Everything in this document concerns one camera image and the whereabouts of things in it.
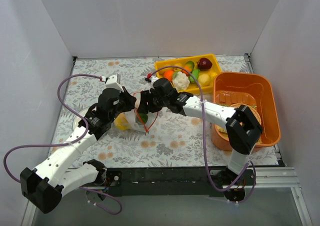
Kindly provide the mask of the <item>fake yellow banana bunch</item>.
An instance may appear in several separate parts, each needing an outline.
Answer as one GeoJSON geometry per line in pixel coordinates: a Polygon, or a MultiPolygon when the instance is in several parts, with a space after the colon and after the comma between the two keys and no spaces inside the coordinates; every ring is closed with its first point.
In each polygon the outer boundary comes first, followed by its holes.
{"type": "Polygon", "coordinates": [[[127,121],[125,113],[120,113],[114,120],[114,125],[121,131],[129,130],[131,128],[129,122],[127,121]]]}

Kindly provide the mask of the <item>clear zip top bag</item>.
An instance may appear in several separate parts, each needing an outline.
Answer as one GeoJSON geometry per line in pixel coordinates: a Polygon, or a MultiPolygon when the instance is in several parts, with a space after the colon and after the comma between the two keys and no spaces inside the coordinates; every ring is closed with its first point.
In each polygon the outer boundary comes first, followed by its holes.
{"type": "Polygon", "coordinates": [[[159,113],[138,113],[137,109],[140,103],[140,92],[134,92],[133,96],[136,98],[134,109],[125,113],[125,117],[130,124],[130,130],[148,133],[155,124],[159,113]]]}

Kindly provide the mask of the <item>fake green cucumber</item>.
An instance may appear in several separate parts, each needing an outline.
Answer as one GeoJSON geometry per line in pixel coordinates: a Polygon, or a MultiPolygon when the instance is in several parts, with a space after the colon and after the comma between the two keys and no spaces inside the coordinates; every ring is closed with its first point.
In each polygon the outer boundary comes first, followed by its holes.
{"type": "Polygon", "coordinates": [[[191,75],[188,77],[188,78],[189,78],[189,81],[190,81],[191,83],[195,83],[196,80],[198,79],[199,75],[200,75],[200,70],[199,70],[199,69],[194,69],[194,70],[192,71],[191,75]]]}

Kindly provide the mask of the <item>fake red apple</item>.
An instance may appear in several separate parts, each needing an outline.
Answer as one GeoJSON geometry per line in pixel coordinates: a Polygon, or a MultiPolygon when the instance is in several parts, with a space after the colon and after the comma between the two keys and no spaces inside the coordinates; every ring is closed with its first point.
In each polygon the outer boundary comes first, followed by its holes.
{"type": "Polygon", "coordinates": [[[205,57],[202,57],[198,62],[197,62],[197,68],[200,71],[208,71],[212,68],[213,63],[205,57]]]}

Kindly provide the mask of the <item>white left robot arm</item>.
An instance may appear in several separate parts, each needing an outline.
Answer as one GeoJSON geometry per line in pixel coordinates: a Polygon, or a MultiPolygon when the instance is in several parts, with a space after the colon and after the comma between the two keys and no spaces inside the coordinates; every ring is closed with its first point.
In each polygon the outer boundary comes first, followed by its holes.
{"type": "Polygon", "coordinates": [[[106,166],[95,159],[84,162],[75,171],[67,171],[73,162],[111,128],[116,117],[135,108],[136,98],[126,89],[106,88],[98,102],[90,106],[70,135],[66,146],[58,147],[34,169],[20,173],[22,195],[44,214],[51,212],[69,192],[85,184],[101,186],[107,180],[106,166]]]}

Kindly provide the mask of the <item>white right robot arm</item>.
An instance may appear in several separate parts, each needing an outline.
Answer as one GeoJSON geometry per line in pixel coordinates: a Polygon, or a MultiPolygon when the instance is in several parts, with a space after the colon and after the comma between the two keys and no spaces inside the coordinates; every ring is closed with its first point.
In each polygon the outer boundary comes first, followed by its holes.
{"type": "Polygon", "coordinates": [[[140,94],[138,113],[156,113],[163,108],[186,117],[202,119],[226,130],[232,148],[226,167],[227,181],[237,185],[245,178],[249,156],[260,139],[263,128],[246,105],[237,108],[207,102],[188,92],[177,92],[166,78],[147,76],[150,88],[140,94]]]}

